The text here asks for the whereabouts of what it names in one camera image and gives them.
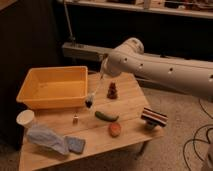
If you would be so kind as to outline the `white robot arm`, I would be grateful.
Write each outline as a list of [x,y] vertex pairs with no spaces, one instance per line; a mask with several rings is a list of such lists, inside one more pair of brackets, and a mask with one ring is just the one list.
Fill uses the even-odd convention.
[[101,71],[112,77],[132,73],[213,102],[213,62],[152,57],[144,53],[137,38],[129,38],[112,49]]

